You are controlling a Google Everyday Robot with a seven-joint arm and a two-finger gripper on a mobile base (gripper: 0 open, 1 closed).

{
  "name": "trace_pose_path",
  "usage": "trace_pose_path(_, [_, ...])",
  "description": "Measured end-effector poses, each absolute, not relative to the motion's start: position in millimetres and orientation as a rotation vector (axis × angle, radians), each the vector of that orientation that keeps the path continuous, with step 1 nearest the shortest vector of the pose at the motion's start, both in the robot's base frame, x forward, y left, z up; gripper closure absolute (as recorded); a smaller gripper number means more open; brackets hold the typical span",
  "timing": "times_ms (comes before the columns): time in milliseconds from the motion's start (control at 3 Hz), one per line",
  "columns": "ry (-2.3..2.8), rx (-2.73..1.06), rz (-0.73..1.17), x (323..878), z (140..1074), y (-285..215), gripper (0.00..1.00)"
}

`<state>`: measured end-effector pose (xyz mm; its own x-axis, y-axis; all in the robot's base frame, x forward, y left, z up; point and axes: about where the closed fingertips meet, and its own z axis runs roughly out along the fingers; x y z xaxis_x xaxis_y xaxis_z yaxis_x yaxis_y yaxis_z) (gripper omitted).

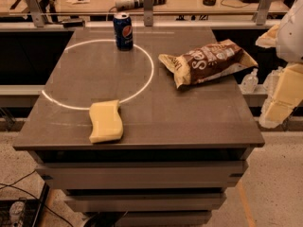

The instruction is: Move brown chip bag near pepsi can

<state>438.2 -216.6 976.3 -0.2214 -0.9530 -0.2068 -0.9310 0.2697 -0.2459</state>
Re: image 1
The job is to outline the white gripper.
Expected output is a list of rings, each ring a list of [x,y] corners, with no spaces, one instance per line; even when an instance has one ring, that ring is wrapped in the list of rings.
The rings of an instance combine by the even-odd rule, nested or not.
[[[303,101],[303,0],[296,0],[282,18],[256,40],[263,48],[276,46],[276,54],[288,64],[279,74],[274,89],[268,93],[259,117],[266,129],[276,128]]]

